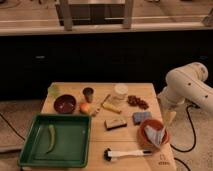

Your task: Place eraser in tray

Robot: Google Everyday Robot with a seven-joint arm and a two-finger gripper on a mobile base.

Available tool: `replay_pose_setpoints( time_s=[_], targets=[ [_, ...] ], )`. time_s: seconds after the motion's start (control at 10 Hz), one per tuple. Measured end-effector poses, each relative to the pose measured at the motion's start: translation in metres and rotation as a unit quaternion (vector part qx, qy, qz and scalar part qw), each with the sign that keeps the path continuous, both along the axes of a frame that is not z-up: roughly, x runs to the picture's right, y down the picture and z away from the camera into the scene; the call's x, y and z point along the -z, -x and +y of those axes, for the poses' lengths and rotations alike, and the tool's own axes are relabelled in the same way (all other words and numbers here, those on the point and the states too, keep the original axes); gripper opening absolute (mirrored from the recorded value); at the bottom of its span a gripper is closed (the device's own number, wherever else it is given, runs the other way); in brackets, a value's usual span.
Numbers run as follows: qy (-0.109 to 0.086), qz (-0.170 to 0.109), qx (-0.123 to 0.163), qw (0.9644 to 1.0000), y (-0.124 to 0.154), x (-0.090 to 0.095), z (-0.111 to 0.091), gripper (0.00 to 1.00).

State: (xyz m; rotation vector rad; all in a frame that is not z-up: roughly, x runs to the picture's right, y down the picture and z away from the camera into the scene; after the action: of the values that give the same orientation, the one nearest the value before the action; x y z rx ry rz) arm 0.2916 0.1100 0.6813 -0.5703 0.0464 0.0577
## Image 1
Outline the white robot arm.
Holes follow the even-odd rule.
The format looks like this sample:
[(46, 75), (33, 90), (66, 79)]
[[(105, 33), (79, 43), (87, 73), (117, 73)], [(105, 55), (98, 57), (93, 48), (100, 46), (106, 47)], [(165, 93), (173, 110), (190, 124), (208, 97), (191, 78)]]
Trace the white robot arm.
[(166, 74), (166, 86), (157, 95), (163, 123), (166, 126), (175, 118), (175, 108), (182, 105), (185, 100), (213, 114), (213, 88), (205, 84), (207, 78), (207, 67), (200, 62), (172, 69)]

